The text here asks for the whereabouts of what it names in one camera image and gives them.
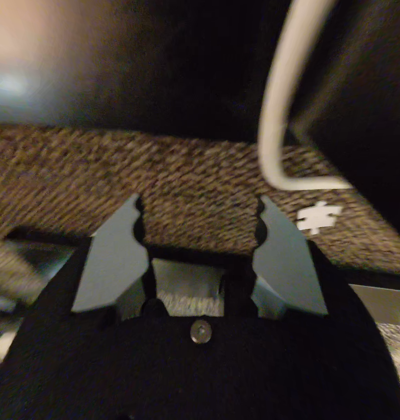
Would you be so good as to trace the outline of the white puzzle piece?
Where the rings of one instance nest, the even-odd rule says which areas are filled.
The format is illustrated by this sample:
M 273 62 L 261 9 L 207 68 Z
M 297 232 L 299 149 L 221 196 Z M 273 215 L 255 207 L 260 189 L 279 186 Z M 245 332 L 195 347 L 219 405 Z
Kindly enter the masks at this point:
M 297 212 L 296 226 L 298 230 L 308 231 L 312 236 L 318 235 L 322 228 L 335 226 L 342 209 L 342 206 L 329 205 L 326 201 L 318 201 L 313 206 Z

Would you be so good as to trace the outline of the grey panel with black edge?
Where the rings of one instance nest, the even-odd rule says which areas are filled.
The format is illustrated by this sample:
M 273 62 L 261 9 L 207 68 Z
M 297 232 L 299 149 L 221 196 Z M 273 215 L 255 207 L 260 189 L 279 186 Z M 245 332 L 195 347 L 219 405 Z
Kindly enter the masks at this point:
M 28 228 L 14 229 L 2 240 L 8 252 L 4 260 L 13 258 L 14 267 L 24 268 L 45 284 L 51 280 L 70 258 L 81 238 L 48 234 Z M 164 293 L 174 314 L 188 315 L 197 307 L 211 307 L 207 299 L 217 298 L 218 281 L 229 273 L 232 263 L 248 262 L 247 257 L 210 253 L 184 248 L 148 246 L 153 257 L 158 292 Z M 373 270 L 340 267 L 349 285 L 360 297 L 376 323 L 400 326 L 400 276 Z

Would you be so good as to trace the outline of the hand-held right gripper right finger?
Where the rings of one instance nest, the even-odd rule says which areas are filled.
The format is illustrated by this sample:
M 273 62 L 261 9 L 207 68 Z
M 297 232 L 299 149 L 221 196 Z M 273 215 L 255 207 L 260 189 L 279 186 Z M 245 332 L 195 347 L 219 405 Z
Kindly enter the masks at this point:
M 288 310 L 328 315 L 307 240 L 269 197 L 259 201 L 257 228 L 266 237 L 252 257 L 258 317 L 281 318 Z

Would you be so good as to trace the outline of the white curved tube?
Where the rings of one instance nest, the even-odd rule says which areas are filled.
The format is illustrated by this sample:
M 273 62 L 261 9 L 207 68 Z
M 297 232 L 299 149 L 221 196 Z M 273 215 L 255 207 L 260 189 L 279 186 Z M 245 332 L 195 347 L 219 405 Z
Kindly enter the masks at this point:
M 282 165 L 282 146 L 288 116 L 305 65 L 336 1 L 295 0 L 288 9 L 277 41 L 260 109 L 257 154 L 260 172 L 282 191 L 351 189 L 336 176 L 288 177 Z

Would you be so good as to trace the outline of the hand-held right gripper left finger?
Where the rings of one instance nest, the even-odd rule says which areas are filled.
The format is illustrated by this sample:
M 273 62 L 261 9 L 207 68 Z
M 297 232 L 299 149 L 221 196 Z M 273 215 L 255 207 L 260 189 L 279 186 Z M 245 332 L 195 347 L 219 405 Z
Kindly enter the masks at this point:
M 92 235 L 72 313 L 114 307 L 122 320 L 141 316 L 150 259 L 134 234 L 138 199 L 132 194 Z

